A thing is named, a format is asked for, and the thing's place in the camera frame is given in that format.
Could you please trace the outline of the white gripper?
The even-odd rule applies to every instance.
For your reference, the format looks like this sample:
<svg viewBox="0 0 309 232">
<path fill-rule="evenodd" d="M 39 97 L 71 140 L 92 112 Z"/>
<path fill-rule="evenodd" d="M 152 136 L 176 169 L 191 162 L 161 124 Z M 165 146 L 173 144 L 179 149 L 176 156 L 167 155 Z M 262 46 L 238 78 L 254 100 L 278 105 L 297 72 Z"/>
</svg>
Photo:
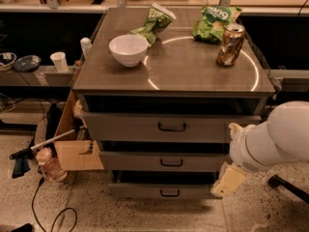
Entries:
<svg viewBox="0 0 309 232">
<path fill-rule="evenodd" d="M 232 164 L 224 162 L 219 177 L 211 188 L 211 194 L 225 197 L 234 193 L 246 180 L 246 172 L 261 172 L 270 169 L 270 166 L 259 163 L 249 151 L 247 135 L 256 125 L 242 127 L 237 123 L 230 123 L 230 158 Z"/>
</svg>

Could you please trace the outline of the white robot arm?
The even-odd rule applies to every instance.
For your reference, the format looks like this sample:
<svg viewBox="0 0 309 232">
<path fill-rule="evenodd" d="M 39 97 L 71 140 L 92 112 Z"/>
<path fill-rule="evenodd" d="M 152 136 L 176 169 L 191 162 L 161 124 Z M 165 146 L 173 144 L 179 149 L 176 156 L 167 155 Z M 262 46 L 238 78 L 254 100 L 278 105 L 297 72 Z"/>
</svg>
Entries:
<svg viewBox="0 0 309 232">
<path fill-rule="evenodd" d="M 288 101 L 276 106 L 259 125 L 231 123 L 231 163 L 224 162 L 211 194 L 235 192 L 248 173 L 267 171 L 284 162 L 309 160 L 309 102 Z"/>
</svg>

